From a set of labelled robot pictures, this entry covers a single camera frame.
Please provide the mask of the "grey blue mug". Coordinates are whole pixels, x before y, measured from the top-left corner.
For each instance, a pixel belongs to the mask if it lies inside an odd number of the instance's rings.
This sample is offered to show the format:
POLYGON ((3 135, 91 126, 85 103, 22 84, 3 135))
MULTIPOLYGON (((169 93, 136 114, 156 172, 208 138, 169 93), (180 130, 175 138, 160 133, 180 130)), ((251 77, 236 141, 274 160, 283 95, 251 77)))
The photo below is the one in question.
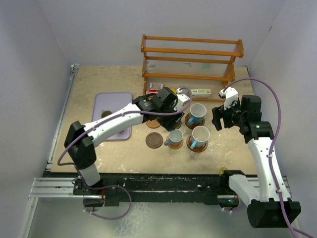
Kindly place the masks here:
POLYGON ((179 129, 175 129, 168 134, 168 139, 164 142, 165 146, 180 146, 183 142, 183 133, 179 129))

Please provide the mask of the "light wood coaster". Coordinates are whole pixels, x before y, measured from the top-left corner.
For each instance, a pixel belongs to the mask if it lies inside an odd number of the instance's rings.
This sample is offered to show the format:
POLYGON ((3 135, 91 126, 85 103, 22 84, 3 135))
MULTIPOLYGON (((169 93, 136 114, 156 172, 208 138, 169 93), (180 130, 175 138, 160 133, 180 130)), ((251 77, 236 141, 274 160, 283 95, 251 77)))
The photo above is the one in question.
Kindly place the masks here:
POLYGON ((157 120, 149 120, 149 121, 146 122, 146 125, 147 125, 149 128, 152 128, 152 129, 155 129, 155 128, 160 127, 160 123, 157 122, 157 120))

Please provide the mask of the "teal mug white inside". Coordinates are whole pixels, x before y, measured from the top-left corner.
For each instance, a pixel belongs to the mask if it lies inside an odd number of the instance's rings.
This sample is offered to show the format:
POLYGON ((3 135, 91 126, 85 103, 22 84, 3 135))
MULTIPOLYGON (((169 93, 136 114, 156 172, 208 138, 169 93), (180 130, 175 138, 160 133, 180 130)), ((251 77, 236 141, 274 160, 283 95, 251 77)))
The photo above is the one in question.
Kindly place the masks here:
POLYGON ((203 121, 205 115, 207 113, 207 109, 203 104, 193 104, 190 107, 189 119, 187 120, 188 125, 196 125, 203 121))

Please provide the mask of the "dark brown coaster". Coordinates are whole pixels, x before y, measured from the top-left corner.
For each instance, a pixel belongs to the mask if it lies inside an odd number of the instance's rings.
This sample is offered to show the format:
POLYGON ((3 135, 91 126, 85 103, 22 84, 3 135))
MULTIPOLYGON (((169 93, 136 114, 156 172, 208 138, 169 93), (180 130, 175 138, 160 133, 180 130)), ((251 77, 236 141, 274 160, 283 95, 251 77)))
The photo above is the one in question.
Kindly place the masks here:
POLYGON ((163 137, 158 132, 151 132, 146 136, 145 142, 148 147, 156 149, 162 146, 163 137))

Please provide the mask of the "light blue tall mug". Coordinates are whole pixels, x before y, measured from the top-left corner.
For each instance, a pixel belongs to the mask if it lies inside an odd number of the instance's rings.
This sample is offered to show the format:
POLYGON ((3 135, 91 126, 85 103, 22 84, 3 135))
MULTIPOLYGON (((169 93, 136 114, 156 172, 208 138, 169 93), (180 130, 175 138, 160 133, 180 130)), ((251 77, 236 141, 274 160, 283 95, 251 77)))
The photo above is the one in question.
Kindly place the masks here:
POLYGON ((194 147, 203 146, 208 141, 210 132, 204 126, 197 126, 192 130, 191 136, 191 149, 193 149, 194 147))

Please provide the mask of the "orange terracotta coaster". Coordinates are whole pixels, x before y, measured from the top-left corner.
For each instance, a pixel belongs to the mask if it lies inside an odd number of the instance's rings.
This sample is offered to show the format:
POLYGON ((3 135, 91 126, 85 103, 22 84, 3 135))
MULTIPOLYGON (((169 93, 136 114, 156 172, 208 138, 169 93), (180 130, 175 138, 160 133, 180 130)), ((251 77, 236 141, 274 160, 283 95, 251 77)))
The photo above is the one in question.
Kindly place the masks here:
POLYGON ((171 148, 171 149, 179 149, 181 148, 183 145, 183 141, 179 142, 178 144, 176 145, 173 145, 173 144, 169 144, 168 147, 171 148))

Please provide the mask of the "dark walnut coaster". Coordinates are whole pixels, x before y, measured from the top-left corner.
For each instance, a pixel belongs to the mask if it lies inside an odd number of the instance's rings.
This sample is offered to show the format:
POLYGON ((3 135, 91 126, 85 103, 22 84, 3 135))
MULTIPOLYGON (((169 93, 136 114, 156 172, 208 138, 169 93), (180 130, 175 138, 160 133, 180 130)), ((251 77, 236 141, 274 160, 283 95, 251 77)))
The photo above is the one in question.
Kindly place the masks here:
POLYGON ((179 129, 181 126, 182 126, 182 120, 178 121, 175 128, 179 129))

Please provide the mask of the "olive green small cup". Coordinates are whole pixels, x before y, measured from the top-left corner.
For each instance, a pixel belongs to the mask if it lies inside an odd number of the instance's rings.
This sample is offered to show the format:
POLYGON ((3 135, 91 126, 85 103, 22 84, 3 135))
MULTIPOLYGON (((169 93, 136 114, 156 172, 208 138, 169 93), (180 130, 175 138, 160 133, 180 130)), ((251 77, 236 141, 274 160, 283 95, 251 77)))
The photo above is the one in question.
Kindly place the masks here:
POLYGON ((112 114, 111 111, 102 111, 101 118, 105 118, 105 117, 107 117, 107 116, 109 116, 111 114, 112 114))

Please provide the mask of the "green white long box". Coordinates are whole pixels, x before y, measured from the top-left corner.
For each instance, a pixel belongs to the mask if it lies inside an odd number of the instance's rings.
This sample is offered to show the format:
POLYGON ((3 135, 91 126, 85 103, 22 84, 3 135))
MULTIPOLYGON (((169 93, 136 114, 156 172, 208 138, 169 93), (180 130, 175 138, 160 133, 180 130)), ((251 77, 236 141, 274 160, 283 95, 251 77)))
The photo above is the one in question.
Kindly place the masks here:
POLYGON ((209 98, 211 95, 210 89, 191 89, 191 92, 196 98, 209 98))

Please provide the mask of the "red white small box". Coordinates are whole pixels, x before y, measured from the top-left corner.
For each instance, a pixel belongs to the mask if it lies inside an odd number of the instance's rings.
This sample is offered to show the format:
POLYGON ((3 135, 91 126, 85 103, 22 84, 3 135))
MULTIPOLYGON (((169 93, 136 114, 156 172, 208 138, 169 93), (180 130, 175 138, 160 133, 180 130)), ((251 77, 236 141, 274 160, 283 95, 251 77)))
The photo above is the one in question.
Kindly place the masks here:
POLYGON ((157 89, 146 89, 146 95, 157 94, 159 91, 157 89))

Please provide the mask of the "yellow tape roll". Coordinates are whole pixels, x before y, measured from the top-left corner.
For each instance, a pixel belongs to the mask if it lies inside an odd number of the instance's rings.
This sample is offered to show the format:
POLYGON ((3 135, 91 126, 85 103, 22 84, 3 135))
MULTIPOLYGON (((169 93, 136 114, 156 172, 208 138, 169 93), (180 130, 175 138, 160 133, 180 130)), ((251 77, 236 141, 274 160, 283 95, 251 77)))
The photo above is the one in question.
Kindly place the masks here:
POLYGON ((226 170, 228 170, 228 168, 226 167, 221 167, 218 171, 219 175, 221 176, 226 170))

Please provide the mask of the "wooden three-tier shelf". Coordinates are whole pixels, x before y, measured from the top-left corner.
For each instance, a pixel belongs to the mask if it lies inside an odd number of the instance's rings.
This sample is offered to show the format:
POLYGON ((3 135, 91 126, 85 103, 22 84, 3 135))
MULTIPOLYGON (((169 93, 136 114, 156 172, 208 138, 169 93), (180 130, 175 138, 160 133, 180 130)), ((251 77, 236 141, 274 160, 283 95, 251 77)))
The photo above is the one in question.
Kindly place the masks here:
POLYGON ((243 41, 143 35, 143 93, 149 78, 235 81, 235 60, 244 56, 243 41))

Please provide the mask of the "lavender plastic tray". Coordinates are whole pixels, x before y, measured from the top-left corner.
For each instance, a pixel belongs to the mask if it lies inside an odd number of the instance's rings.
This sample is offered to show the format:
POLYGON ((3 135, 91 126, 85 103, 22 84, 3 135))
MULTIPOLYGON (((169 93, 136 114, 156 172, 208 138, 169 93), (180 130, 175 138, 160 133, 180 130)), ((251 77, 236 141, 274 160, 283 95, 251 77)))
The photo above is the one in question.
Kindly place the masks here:
POLYGON ((95 96, 92 121, 101 119, 102 111, 117 112, 131 103, 131 92, 101 92, 95 96))

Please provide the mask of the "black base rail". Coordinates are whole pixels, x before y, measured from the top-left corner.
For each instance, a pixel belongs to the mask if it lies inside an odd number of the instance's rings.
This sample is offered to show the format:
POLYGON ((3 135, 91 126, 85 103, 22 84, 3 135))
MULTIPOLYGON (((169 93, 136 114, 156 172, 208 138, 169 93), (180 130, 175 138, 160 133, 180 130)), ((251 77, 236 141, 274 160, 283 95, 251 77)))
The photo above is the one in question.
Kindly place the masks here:
POLYGON ((44 172, 45 178, 68 178, 74 195, 100 197, 105 206, 120 202, 203 203, 238 207, 242 199, 222 183, 217 174, 102 173, 101 181, 88 188, 75 173, 44 172))

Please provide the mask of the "aluminium frame rail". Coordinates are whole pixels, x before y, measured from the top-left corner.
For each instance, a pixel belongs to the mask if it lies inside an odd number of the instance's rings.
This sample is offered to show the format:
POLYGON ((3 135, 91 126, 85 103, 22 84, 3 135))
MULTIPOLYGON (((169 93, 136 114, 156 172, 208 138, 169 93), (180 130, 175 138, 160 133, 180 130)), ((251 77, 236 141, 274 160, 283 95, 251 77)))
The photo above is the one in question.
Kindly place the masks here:
POLYGON ((72 178, 34 178, 26 205, 19 238, 27 238, 39 198, 72 198, 72 178))

